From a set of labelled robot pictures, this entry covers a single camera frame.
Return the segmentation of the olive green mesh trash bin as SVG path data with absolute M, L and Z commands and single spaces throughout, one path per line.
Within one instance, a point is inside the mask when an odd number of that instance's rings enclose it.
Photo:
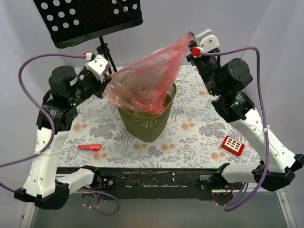
M 167 92 L 165 100 L 166 107 L 162 113 L 157 115 L 151 115 L 145 112 L 132 112 L 124 108 L 118 108 L 118 112 L 127 131 L 144 142 L 150 143 L 155 141 L 167 124 L 176 92 L 177 87 L 173 84 Z

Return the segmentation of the red plastic trash bag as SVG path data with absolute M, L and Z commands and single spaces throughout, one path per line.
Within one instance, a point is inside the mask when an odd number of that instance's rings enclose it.
M 110 104 L 134 112 L 161 113 L 192 40 L 186 33 L 171 45 L 113 73 L 106 87 Z

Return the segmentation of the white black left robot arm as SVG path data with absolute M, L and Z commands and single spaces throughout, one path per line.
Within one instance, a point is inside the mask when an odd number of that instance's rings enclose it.
M 35 157 L 28 178 L 14 198 L 33 202 L 41 209 L 60 209 L 71 193 L 87 186 L 96 190 L 101 173 L 94 166 L 82 166 L 63 178 L 56 178 L 59 157 L 64 142 L 77 117 L 77 106 L 95 95 L 100 98 L 111 81 L 106 73 L 98 79 L 84 68 L 77 74 L 71 66 L 59 66 L 49 77 L 50 89 L 43 97 L 42 111 L 37 119 Z

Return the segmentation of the red trash bag roll remainder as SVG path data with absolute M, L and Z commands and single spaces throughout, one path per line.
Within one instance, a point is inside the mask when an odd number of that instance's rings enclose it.
M 100 144 L 79 144 L 77 148 L 80 150 L 99 151 L 102 146 Z

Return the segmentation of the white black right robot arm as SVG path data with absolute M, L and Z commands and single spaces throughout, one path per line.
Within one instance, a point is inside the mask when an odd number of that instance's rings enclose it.
M 225 189 L 232 183 L 261 183 L 262 188 L 276 191 L 289 185 L 295 171 L 304 166 L 304 156 L 288 150 L 263 121 L 254 103 L 243 89 L 253 77 L 248 64 L 235 58 L 221 66 L 219 49 L 200 55 L 202 49 L 190 48 L 187 60 L 196 66 L 210 95 L 216 112 L 237 129 L 259 154 L 261 161 L 250 165 L 224 163 L 213 175 L 201 179 L 201 184 Z

